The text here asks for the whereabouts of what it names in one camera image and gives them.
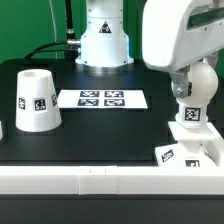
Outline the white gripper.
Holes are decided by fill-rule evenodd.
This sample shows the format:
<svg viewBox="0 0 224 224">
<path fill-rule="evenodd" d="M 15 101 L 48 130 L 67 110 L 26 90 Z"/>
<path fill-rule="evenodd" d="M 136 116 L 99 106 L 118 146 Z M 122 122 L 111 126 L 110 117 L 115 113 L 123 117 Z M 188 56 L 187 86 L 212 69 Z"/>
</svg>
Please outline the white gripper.
<svg viewBox="0 0 224 224">
<path fill-rule="evenodd" d="M 224 9 L 224 0 L 147 0 L 145 3 L 143 60 L 152 70 L 172 72 L 171 87 L 176 98 L 190 95 L 188 65 L 204 57 L 204 63 L 216 68 L 219 50 L 224 48 L 224 18 L 188 28 L 191 16 L 216 9 Z"/>
</svg>

